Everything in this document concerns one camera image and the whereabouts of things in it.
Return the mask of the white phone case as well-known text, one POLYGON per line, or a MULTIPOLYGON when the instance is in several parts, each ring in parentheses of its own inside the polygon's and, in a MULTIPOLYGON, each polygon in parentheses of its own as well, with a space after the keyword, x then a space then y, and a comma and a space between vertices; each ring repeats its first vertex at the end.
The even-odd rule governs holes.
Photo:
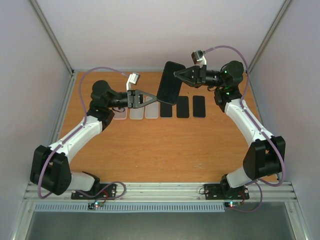
POLYGON ((131 120, 142 120, 144 118, 144 107, 141 108, 131 108, 129 113, 129 118, 131 120))
POLYGON ((145 107, 146 119, 157 119, 159 117, 159 103, 157 101, 148 104, 145 107))

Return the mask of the black smartphone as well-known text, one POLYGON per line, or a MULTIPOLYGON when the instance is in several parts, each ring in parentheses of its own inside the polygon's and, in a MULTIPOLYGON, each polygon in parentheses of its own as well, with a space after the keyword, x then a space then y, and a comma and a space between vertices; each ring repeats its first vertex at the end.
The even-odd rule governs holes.
POLYGON ((168 103, 160 103, 160 117, 161 118, 172 118, 173 117, 173 108, 172 105, 168 103))

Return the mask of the phone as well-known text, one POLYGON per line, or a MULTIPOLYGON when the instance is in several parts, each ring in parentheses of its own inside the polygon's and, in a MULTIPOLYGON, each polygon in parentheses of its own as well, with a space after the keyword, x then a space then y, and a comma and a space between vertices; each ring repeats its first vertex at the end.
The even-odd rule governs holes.
POLYGON ((189 98, 187 96, 179 96, 176 103, 176 116, 178 118, 189 118, 189 98))
POLYGON ((206 104, 205 97, 202 95, 195 95, 192 98, 193 117, 205 118, 206 117, 206 104))
POLYGON ((177 103, 182 81, 175 77, 174 72, 184 70, 185 68, 184 65, 173 61, 167 61, 165 63, 156 95, 158 102, 170 105, 177 103))

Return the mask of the pink phone case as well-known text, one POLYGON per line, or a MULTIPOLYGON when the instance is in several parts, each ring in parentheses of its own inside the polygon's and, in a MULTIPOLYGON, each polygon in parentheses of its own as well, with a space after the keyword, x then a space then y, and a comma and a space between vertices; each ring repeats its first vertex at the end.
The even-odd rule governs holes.
POLYGON ((128 111, 127 110, 125 110, 123 112, 117 112, 116 111, 114 113, 113 119, 114 120, 126 120, 127 119, 127 115, 128 115, 128 111))

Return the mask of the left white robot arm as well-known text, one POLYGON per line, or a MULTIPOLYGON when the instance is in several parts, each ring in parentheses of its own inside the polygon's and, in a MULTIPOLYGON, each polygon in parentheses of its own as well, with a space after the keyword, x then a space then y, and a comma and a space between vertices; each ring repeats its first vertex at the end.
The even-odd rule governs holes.
POLYGON ((96 199, 101 193, 98 177, 87 172, 72 172, 72 159, 110 125, 114 108, 141 109, 156 100, 155 95, 138 89, 116 92, 105 80, 96 81, 81 122, 50 146, 40 145, 35 149, 30 181, 37 185, 38 197, 45 198, 41 193, 45 189, 57 196, 66 190, 82 191, 89 199, 96 199))

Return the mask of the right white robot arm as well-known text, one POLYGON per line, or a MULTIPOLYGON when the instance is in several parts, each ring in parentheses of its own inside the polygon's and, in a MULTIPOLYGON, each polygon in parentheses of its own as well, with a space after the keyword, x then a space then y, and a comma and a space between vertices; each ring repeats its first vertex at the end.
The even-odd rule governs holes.
POLYGON ((220 192, 226 199, 244 190, 246 184, 285 172, 286 142, 281 136, 274 136, 268 131, 242 98, 239 84, 244 71, 243 64, 233 60, 220 71, 208 70, 206 65, 194 65, 173 73, 190 87, 214 88, 215 104, 232 119, 248 144, 242 166, 221 178, 220 192))

